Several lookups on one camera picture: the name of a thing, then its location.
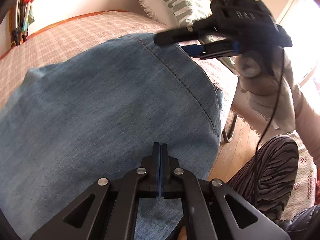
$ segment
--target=knee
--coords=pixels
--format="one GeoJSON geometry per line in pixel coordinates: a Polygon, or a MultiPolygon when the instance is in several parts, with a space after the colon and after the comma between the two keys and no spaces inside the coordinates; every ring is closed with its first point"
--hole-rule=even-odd
{"type": "Polygon", "coordinates": [[[272,152],[278,156],[287,156],[297,159],[299,157],[299,149],[294,139],[287,135],[277,135],[269,140],[272,152]]]}

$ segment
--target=chair leg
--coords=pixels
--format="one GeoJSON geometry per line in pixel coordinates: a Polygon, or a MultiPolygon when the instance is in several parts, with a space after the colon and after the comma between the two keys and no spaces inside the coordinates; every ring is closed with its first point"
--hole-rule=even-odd
{"type": "Polygon", "coordinates": [[[230,130],[229,130],[228,134],[227,134],[225,128],[224,128],[223,131],[222,131],[223,140],[224,140],[226,143],[229,143],[229,142],[231,142],[231,140],[232,140],[233,134],[234,134],[234,132],[235,132],[235,127],[236,127],[237,118],[238,118],[238,115],[235,114],[235,115],[233,116],[232,123],[231,123],[230,130]]]}

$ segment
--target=wooden floor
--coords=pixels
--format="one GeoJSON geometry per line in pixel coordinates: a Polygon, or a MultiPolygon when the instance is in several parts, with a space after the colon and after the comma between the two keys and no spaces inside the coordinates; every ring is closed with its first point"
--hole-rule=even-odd
{"type": "Polygon", "coordinates": [[[218,151],[218,158],[213,166],[208,180],[221,179],[227,182],[235,175],[239,169],[254,155],[258,135],[250,130],[250,127],[238,118],[235,132],[230,143],[225,143],[221,138],[218,151]]]}

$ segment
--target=black camera rig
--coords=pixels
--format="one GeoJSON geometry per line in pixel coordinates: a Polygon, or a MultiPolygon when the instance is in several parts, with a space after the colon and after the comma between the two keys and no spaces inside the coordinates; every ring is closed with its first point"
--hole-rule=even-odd
{"type": "Polygon", "coordinates": [[[97,180],[31,240],[132,240],[139,198],[157,197],[181,199],[189,240],[290,239],[220,179],[197,179],[168,156],[166,144],[154,143],[140,168],[97,180]]]}
{"type": "Polygon", "coordinates": [[[203,45],[183,49],[200,59],[231,57],[250,51],[262,71],[274,75],[271,68],[273,48],[292,47],[290,36],[275,23],[272,14],[259,0],[211,0],[212,15],[184,28],[158,33],[155,44],[164,46],[181,41],[201,39],[206,35],[226,37],[203,45]]]}

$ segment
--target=triangular cutout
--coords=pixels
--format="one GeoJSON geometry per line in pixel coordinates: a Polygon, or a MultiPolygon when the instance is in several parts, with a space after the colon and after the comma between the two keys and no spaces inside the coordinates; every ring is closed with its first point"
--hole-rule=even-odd
{"type": "Polygon", "coordinates": [[[64,222],[75,228],[81,228],[87,214],[91,208],[95,196],[91,194],[80,205],[78,205],[69,215],[64,218],[64,222]]]}
{"type": "Polygon", "coordinates": [[[225,195],[225,199],[231,209],[231,212],[239,226],[243,229],[258,221],[258,218],[247,210],[243,205],[236,201],[231,195],[225,195]]]}

